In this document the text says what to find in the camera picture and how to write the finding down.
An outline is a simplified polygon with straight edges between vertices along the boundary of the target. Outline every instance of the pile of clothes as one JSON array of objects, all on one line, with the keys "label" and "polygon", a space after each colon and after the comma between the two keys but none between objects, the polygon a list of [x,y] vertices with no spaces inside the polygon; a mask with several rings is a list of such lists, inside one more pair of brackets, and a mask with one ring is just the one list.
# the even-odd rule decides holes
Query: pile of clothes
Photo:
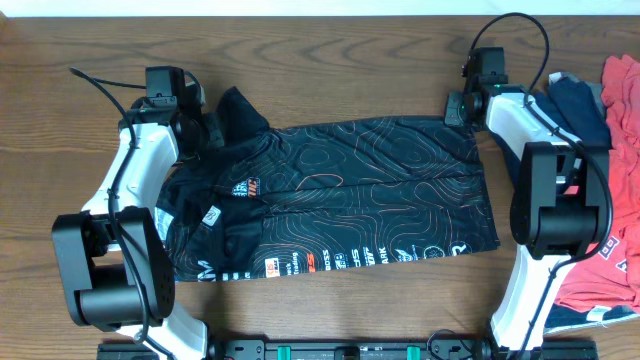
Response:
[{"label": "pile of clothes", "polygon": [[606,60],[602,84],[552,74],[536,101],[586,145],[610,146],[614,223],[605,247],[565,279],[548,332],[638,317],[640,313],[640,63]]}]

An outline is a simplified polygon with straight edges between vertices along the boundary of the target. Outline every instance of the folded clothing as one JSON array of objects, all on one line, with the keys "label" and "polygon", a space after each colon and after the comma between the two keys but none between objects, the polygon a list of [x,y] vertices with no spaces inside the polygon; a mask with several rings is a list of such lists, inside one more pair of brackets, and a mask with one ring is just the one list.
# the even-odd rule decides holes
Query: folded clothing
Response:
[{"label": "folded clothing", "polygon": [[613,229],[599,255],[571,270],[555,302],[579,312],[626,305],[640,313],[640,64],[627,55],[609,57],[602,84],[613,145]]},{"label": "folded clothing", "polygon": [[158,208],[181,281],[241,280],[494,250],[470,128],[393,116],[271,129],[232,88],[225,147],[177,169]]}]

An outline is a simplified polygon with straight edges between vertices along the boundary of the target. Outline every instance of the table surface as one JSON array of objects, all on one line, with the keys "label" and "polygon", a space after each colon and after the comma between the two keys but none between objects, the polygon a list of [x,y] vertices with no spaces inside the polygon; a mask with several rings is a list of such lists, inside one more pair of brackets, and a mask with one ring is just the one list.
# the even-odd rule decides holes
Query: table surface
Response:
[{"label": "table surface", "polygon": [[[487,17],[10,19],[0,33],[0,357],[92,359],[115,334],[75,326],[50,229],[97,190],[117,148],[116,109],[67,68],[144,83],[146,65],[189,69],[215,104],[238,86],[274,127],[442,114]],[[638,17],[542,17],[551,57],[598,81],[607,56],[640,58]],[[504,46],[512,83],[542,59],[537,29],[508,19],[482,45]],[[138,91],[113,89],[123,103]],[[502,299],[515,243],[502,154],[478,134],[501,247],[456,258],[235,283],[180,283],[178,301],[222,336],[425,339],[480,333]],[[603,359],[635,359],[640,323],[567,334]]]}]

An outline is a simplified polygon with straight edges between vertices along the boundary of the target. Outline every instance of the pink fabric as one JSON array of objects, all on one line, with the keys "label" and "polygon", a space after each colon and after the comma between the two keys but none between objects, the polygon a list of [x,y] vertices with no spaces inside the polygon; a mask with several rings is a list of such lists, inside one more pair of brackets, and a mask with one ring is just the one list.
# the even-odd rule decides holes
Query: pink fabric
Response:
[{"label": "pink fabric", "polygon": [[600,254],[571,270],[555,302],[580,312],[628,305],[640,313],[640,63],[627,55],[609,57],[602,85],[613,144],[613,230]]}]

